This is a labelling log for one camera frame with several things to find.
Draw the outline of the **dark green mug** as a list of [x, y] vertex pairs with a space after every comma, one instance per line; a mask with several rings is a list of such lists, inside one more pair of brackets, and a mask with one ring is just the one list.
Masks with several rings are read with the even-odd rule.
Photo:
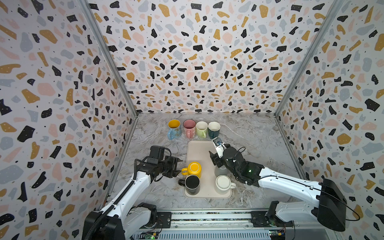
[[212, 140], [214, 138], [217, 138], [219, 136], [221, 129], [221, 125], [217, 122], [210, 122], [208, 124], [208, 135], [209, 138]]

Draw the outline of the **light green mug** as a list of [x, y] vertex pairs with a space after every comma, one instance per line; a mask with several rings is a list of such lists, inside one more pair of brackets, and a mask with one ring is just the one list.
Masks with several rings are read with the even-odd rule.
[[205, 139], [208, 135], [208, 124], [204, 121], [197, 122], [196, 133], [200, 139]]

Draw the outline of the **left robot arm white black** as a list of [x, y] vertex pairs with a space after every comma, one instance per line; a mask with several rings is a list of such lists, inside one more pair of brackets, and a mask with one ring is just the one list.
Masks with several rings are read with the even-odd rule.
[[151, 146], [148, 156], [142, 160], [135, 159], [133, 175], [116, 197], [100, 211], [87, 215], [82, 239], [128, 240], [142, 227], [156, 228], [157, 207], [146, 203], [134, 204], [151, 183], [163, 177], [177, 177], [180, 162], [182, 160], [173, 156], [170, 149]]

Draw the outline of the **blue butterfly mug yellow inside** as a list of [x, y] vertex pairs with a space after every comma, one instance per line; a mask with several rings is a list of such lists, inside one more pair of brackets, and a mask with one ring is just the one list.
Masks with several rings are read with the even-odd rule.
[[169, 131], [168, 131], [168, 139], [173, 140], [177, 139], [182, 135], [181, 123], [179, 120], [171, 120], [168, 123]]

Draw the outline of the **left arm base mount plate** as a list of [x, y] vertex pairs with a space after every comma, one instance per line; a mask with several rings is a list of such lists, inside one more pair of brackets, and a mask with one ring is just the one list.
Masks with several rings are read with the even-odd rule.
[[171, 212], [151, 211], [149, 222], [142, 226], [144, 229], [169, 229], [171, 227]]

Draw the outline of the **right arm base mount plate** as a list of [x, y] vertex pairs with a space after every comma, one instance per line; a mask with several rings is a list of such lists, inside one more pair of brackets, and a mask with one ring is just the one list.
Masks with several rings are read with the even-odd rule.
[[284, 222], [268, 211], [251, 211], [251, 223], [254, 228], [259, 227], [293, 227], [294, 223]]

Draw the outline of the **pink patterned mug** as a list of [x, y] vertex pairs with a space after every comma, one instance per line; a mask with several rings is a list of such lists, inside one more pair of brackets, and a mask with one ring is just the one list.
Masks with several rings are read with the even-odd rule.
[[185, 135], [188, 139], [193, 139], [196, 134], [196, 122], [192, 119], [185, 120], [183, 122], [183, 128]]

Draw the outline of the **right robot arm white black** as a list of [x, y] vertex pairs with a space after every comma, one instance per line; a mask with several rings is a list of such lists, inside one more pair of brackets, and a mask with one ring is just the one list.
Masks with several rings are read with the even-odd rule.
[[248, 162], [239, 150], [229, 144], [210, 153], [213, 165], [225, 166], [235, 179], [248, 186], [272, 189], [299, 199], [296, 203], [271, 202], [267, 218], [275, 225], [291, 221], [314, 221], [343, 232], [346, 230], [347, 200], [332, 180], [322, 182], [294, 178], [261, 164]]

